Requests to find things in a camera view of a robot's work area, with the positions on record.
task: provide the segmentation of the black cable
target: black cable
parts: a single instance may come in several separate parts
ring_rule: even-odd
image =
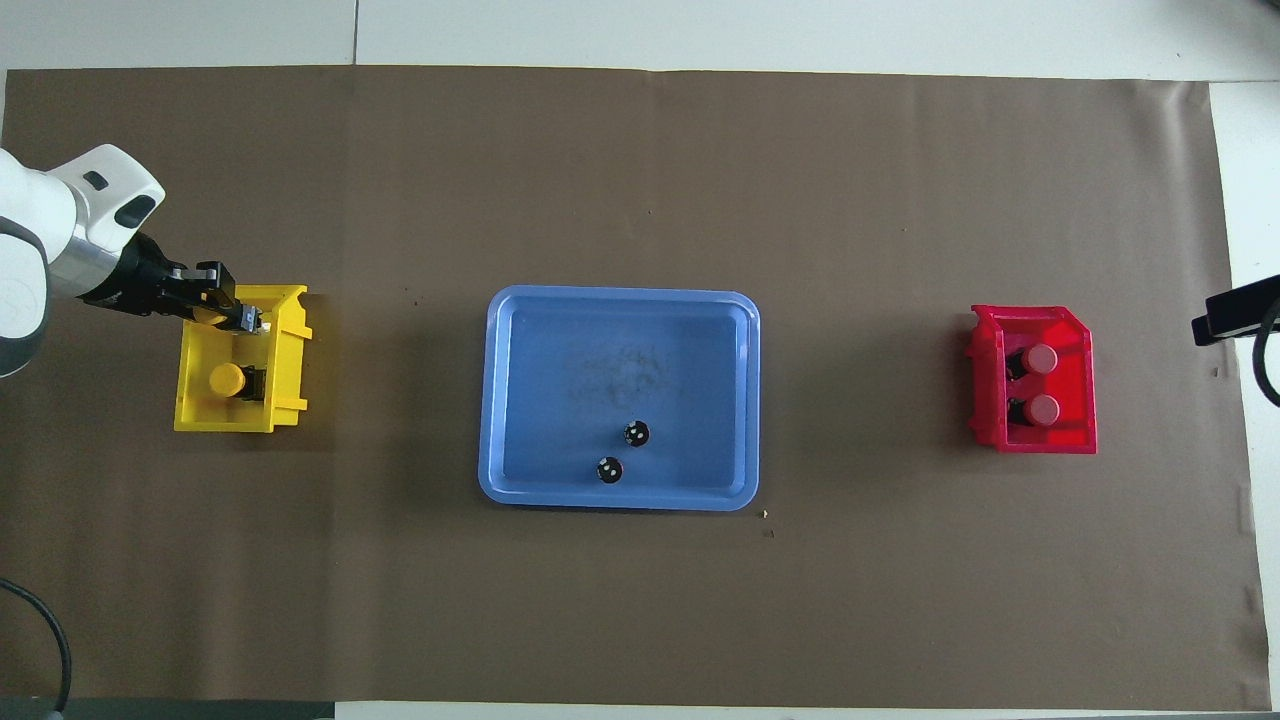
[[[1271,378],[1267,377],[1267,336],[1275,329],[1276,318],[1280,318],[1280,297],[1267,307],[1262,314],[1262,323],[1258,324],[1258,337],[1253,340],[1253,378],[1258,380],[1262,395],[1280,407],[1280,392],[1276,392]]]
[[[49,629],[54,632],[54,639],[58,641],[58,653],[63,659],[63,683],[58,688],[58,702],[54,703],[54,711],[61,712],[67,710],[67,696],[72,692],[72,648],[67,644],[67,633],[63,632],[63,626],[58,624],[58,618],[54,618],[54,611],[45,605],[45,601],[36,597],[35,593],[17,585],[4,578],[0,578],[0,588],[4,588],[13,594],[26,600],[36,609],[37,612],[49,623]]]

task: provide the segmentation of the yellow cap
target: yellow cap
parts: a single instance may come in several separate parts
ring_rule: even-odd
[[[244,370],[236,363],[223,363],[209,373],[209,387],[223,397],[234,397],[244,389]]]
[[[191,316],[195,318],[197,323],[205,325],[216,325],[218,323],[221,323],[223,320],[227,319],[227,315],[223,315],[221,313],[215,313],[209,307],[192,307]]]

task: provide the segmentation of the plastic tray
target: plastic tray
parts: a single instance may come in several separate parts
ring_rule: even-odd
[[[966,354],[973,359],[974,414],[969,420],[982,445],[1000,452],[1098,451],[1093,402],[1093,334],[1062,306],[974,305],[978,327]],[[1010,373],[1011,357],[1043,345],[1056,365],[1047,374]],[[1012,409],[1036,396],[1050,396],[1060,413],[1047,427],[1011,421]]]
[[[759,409],[744,295],[508,287],[489,305],[480,486],[513,505],[737,510],[759,487]],[[650,442],[625,442],[631,420]]]
[[[262,334],[233,334],[183,320],[178,361],[178,398],[173,429],[209,433],[270,433],[297,425],[307,409],[302,397],[303,342],[311,340],[307,311],[298,300],[305,284],[238,284],[236,297],[262,310],[271,328]],[[210,388],[214,368],[234,363],[266,368],[262,400],[237,400]]]

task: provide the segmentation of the brown paper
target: brown paper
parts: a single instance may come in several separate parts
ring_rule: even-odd
[[[1202,83],[69,70],[12,73],[6,108],[28,165],[151,169],[172,258],[312,292],[311,410],[273,436],[172,432],[172,319],[59,302],[0,383],[0,565],[77,693],[1267,703],[1236,370],[1189,329],[1230,284]],[[749,295],[755,502],[486,500],[512,283]],[[975,302],[1092,328],[1097,456],[973,442]],[[5,638],[0,694],[51,691],[47,644]]]

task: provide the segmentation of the blue tray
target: blue tray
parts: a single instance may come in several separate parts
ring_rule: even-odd
[[[631,447],[622,430],[649,425]],[[759,487],[760,313],[701,290],[512,286],[489,304],[480,486],[498,502],[737,510]],[[603,457],[622,478],[596,475]]]

